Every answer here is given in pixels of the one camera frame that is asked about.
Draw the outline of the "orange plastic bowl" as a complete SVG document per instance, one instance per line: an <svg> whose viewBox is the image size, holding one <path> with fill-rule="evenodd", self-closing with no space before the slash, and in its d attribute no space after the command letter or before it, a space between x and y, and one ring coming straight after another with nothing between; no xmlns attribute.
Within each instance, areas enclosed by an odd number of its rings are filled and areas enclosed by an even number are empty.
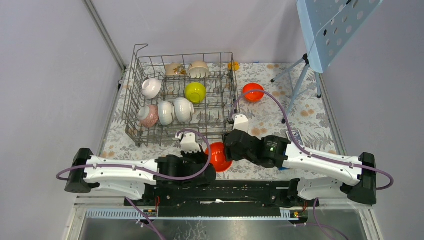
<svg viewBox="0 0 424 240"><path fill-rule="evenodd" d="M246 101L254 103L259 102L264 97L263 90L264 88L260 84L252 82L243 87L242 93Z"/></svg>
<svg viewBox="0 0 424 240"><path fill-rule="evenodd" d="M211 160L210 163L213 165L217 173L223 173L232 166L232 161L227 161L225 154L225 145L222 142L215 142L210 145L211 148Z"/></svg>

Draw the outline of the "white ribbed ceramic bowl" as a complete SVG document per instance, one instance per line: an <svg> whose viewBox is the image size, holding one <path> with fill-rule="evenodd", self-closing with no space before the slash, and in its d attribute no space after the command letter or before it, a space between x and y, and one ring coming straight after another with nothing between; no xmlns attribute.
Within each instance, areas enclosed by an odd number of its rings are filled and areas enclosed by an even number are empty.
<svg viewBox="0 0 424 240"><path fill-rule="evenodd" d="M192 102L183 97L178 97L174 101L174 110L177 120L180 123L187 123L194 114L194 105Z"/></svg>

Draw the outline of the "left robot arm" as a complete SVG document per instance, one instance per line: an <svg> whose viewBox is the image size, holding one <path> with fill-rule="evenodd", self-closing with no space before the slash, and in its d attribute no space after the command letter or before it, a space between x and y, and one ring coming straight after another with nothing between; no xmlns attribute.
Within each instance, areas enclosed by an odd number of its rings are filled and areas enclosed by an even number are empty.
<svg viewBox="0 0 424 240"><path fill-rule="evenodd" d="M154 202L155 192L147 186L208 187L216 177L214 166L202 151L134 161L106 159L81 148L73 159L64 190L74 194L109 192L148 206Z"/></svg>

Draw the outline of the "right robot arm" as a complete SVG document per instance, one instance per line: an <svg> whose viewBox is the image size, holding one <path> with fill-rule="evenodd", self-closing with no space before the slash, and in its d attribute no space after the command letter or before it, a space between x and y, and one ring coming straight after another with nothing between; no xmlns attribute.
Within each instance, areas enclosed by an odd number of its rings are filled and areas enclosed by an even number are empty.
<svg viewBox="0 0 424 240"><path fill-rule="evenodd" d="M297 146L284 137L257 138L237 129L223 134L222 141L229 161L247 160L264 168L301 169L323 175L317 182L300 180L287 191L287 201L293 206L305 200L339 196L364 205L377 203L376 161L371 153L330 154Z"/></svg>

